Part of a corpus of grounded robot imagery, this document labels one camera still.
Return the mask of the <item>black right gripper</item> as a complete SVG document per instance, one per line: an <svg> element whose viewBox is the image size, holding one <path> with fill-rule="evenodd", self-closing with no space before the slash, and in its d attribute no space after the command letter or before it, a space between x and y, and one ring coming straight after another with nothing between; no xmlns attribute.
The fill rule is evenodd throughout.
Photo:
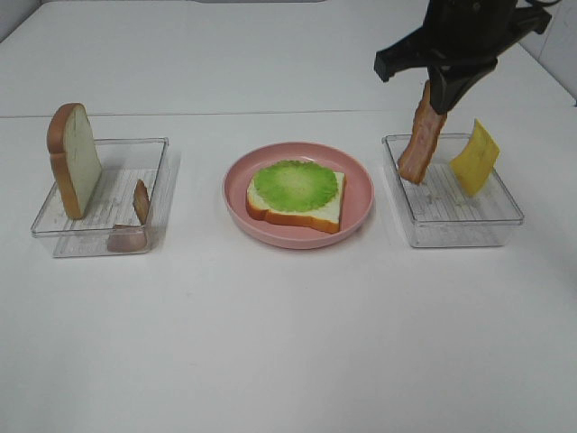
<svg viewBox="0 0 577 433"><path fill-rule="evenodd" d="M529 33L542 34L552 20L551 2L431 1L422 25L378 51L374 70L384 82L426 68L430 105L447 114L498 64L498 56Z"/></svg>

